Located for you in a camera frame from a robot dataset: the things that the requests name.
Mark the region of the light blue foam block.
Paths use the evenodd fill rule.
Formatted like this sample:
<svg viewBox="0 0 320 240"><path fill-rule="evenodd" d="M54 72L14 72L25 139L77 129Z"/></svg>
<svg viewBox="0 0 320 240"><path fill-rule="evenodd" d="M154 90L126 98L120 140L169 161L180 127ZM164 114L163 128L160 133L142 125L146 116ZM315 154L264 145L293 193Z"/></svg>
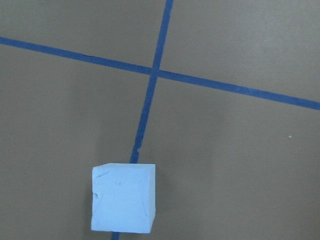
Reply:
<svg viewBox="0 0 320 240"><path fill-rule="evenodd" d="M93 167L91 230L149 234L155 216L155 164L107 163Z"/></svg>

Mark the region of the brown paper table cover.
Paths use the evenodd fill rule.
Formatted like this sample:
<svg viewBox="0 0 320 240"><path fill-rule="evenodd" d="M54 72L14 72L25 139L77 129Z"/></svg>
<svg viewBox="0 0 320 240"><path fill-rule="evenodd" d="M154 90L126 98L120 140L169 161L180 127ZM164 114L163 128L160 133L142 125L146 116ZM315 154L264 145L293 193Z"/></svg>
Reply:
<svg viewBox="0 0 320 240"><path fill-rule="evenodd" d="M1 1L1 239L112 239L92 169L137 133L156 217L116 239L319 239L319 1Z"/></svg>

